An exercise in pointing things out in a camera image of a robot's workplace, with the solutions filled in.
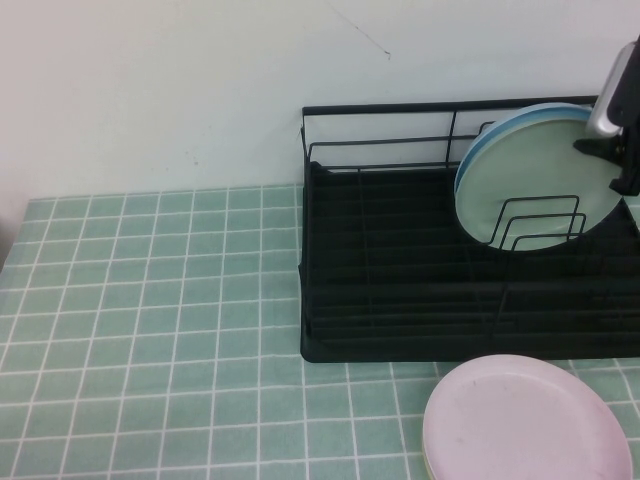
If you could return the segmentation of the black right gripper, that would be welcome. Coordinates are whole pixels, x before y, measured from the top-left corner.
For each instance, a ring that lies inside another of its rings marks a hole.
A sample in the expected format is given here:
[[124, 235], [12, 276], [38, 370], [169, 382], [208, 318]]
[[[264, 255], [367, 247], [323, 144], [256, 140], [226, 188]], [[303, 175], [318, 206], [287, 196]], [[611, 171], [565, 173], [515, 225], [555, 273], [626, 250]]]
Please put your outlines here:
[[639, 128], [627, 127], [622, 135], [578, 139], [573, 147], [584, 155], [613, 159], [621, 173], [609, 187], [622, 196], [639, 195]]

